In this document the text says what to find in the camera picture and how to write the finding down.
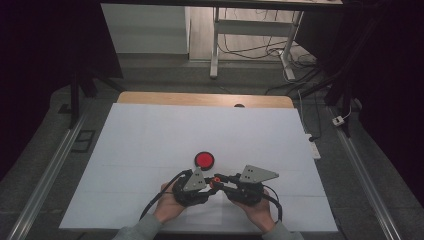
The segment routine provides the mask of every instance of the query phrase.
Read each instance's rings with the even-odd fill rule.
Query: dark floor
[[[207,63],[189,63],[181,59],[121,59],[125,80],[116,80],[131,91],[194,92],[263,95],[266,89],[284,83],[281,64],[220,63],[218,79],[209,79]],[[297,70],[301,76],[306,70]],[[111,105],[118,92],[96,81],[99,94],[82,130],[94,132],[91,145],[75,143],[68,155],[42,209],[35,219],[27,239],[111,239],[116,231],[70,232],[58,226],[72,198],[79,179],[99,137]],[[289,88],[271,91],[270,95],[286,95]],[[327,107],[322,104],[326,89],[303,99],[304,122],[316,140],[321,159],[316,161],[330,206],[339,223],[337,233],[304,233],[305,239],[386,239],[374,210],[362,190],[344,148],[331,124]],[[296,96],[296,90],[289,95]],[[51,107],[37,133],[18,162],[0,183],[0,239],[6,239],[40,176],[53,156],[67,127],[69,114],[59,114],[63,104],[69,104],[69,88],[56,91]],[[300,102],[295,101],[299,109]],[[424,210],[384,153],[362,129],[357,120],[359,109],[354,106],[350,129],[352,140],[364,161],[378,192],[387,205],[402,239],[424,239]],[[216,236],[169,236],[157,239],[216,239]],[[221,236],[222,239],[238,239]]]

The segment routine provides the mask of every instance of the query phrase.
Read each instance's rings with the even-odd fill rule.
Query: hand
[[[153,216],[155,216],[162,224],[178,217],[185,209],[185,207],[175,201],[174,195],[172,194],[172,187],[174,186],[174,183],[169,186],[166,192],[159,199],[156,210],[153,213]],[[161,191],[165,188],[166,184],[168,183],[162,184]]]
[[[265,189],[264,193],[266,195],[269,195],[268,191]],[[275,222],[271,216],[268,200],[262,198],[262,200],[254,206],[247,206],[243,203],[235,201],[231,202],[243,209],[247,215],[247,218],[253,224],[255,224],[263,233],[267,233],[274,228]]]

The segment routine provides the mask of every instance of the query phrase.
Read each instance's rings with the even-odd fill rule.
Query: sleeve
[[[275,227],[262,235],[263,240],[303,240],[302,234],[299,232],[289,232],[284,225],[278,221]]]
[[[152,240],[159,232],[162,223],[151,214],[146,214],[133,227],[124,227],[119,230],[113,240]]]

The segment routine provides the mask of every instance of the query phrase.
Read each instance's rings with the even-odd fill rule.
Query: black cable
[[[162,191],[160,191],[158,194],[156,194],[156,196],[149,202],[149,204],[147,204],[147,206],[143,210],[143,213],[141,213],[139,220],[141,220],[147,214],[147,212],[153,206],[153,204],[155,204],[159,200],[159,198],[162,197],[162,195],[166,192],[166,190],[169,188],[169,186],[171,186],[171,184],[173,182],[175,182],[175,180],[177,180],[180,176],[189,173],[190,171],[191,170],[182,171],[182,172],[178,173],[177,176],[175,176],[170,182],[168,182],[168,184],[162,189]]]
[[[280,56],[283,54],[283,51],[284,51],[284,48],[270,48],[266,50],[266,53],[272,57],[280,58]]]
[[[223,90],[223,91],[225,91],[228,94],[233,94],[230,90],[228,90],[228,89],[226,89],[224,87],[218,86],[218,88],[221,89],[221,90]]]
[[[314,78],[316,75],[318,75],[320,72],[322,71],[322,68],[313,68],[311,70],[309,70],[305,75],[303,75],[301,78],[295,80],[295,81],[288,81],[289,83],[294,83],[294,84],[302,84],[302,83],[307,83],[310,80],[312,80],[312,78]]]
[[[303,85],[305,85],[306,83],[308,83],[309,81],[311,81],[316,75],[318,75],[321,71],[322,71],[322,68],[314,68],[313,70],[318,70],[318,71],[316,71],[315,73],[313,73],[311,76],[309,76],[304,82],[302,82],[302,83],[299,83],[299,84],[294,84],[295,86],[293,87],[293,88],[291,88],[287,93],[286,93],[286,96],[288,96],[293,90],[295,90],[295,89],[297,89],[297,88],[300,88],[300,87],[302,87]]]
[[[264,95],[268,95],[268,93],[271,92],[272,90],[281,89],[281,88],[291,86],[291,85],[293,85],[293,83],[285,83],[285,84],[282,84],[280,86],[270,87],[265,91]]]
[[[278,45],[278,44],[282,44],[282,43],[286,43],[287,41],[282,41],[282,42],[277,42],[277,43],[272,43],[272,44],[269,44],[269,46],[274,46],[274,45]],[[254,48],[248,48],[248,49],[242,49],[242,50],[228,50],[228,51],[224,51],[224,50],[222,50],[221,49],[221,47],[219,48],[222,52],[224,52],[224,53],[239,53],[239,52],[248,52],[248,51],[252,51],[252,50],[257,50],[257,49],[261,49],[261,48],[265,48],[265,47],[267,47],[268,45],[263,45],[263,46],[259,46],[259,47],[254,47]]]
[[[255,9],[256,14],[262,14],[264,12],[268,12],[268,10],[262,10],[262,12],[258,12],[259,9]]]
[[[274,17],[274,22],[276,22],[277,21],[277,16],[278,16],[278,10],[275,12],[275,17]],[[271,39],[272,39],[272,36],[270,36],[269,37],[269,40],[268,40],[268,44],[267,44],[267,46],[266,46],[266,48],[265,48],[265,52],[267,53],[267,54],[270,54],[271,55],[271,53],[272,52],[274,52],[274,51],[278,51],[280,48],[274,48],[274,49],[270,49],[270,50],[272,50],[272,52],[269,52],[268,51],[268,47],[270,46],[269,44],[271,43]]]
[[[260,58],[268,57],[269,55],[271,55],[271,53],[269,53],[269,54],[259,56],[259,57],[249,57],[249,56],[245,56],[243,54],[238,54],[238,53],[235,53],[235,52],[226,52],[226,51],[222,50],[222,48],[221,48],[221,46],[219,46],[219,44],[218,44],[218,48],[219,48],[219,50],[221,50],[224,53],[237,55],[237,56],[244,57],[244,58],[247,58],[247,59],[260,59]]]
[[[281,207],[281,204],[275,200],[273,197],[266,195],[265,193],[262,193],[262,197],[265,198],[266,200],[274,203],[274,205],[277,207],[278,210],[278,220],[282,221],[283,220],[283,208]]]
[[[295,66],[296,68],[299,68],[299,69],[308,68],[308,67],[317,67],[318,64],[316,62],[302,62],[302,61],[300,61],[301,57],[308,56],[308,55],[312,55],[312,54],[310,54],[310,53],[302,54],[299,57],[297,57],[297,60],[294,60],[293,56],[290,54],[290,57],[292,58],[291,63],[293,64],[293,66]]]
[[[267,185],[264,185],[264,187],[266,187],[269,190],[271,190],[275,194],[275,197],[277,198],[277,201],[280,202],[280,199],[278,198],[278,194],[274,191],[274,189],[272,189],[270,186],[267,186]]]

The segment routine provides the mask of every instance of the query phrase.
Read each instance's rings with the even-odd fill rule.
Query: wooden edge
[[[160,104],[183,106],[234,107],[242,104],[251,108],[294,108],[286,96],[255,96],[198,93],[123,92],[118,103]]]

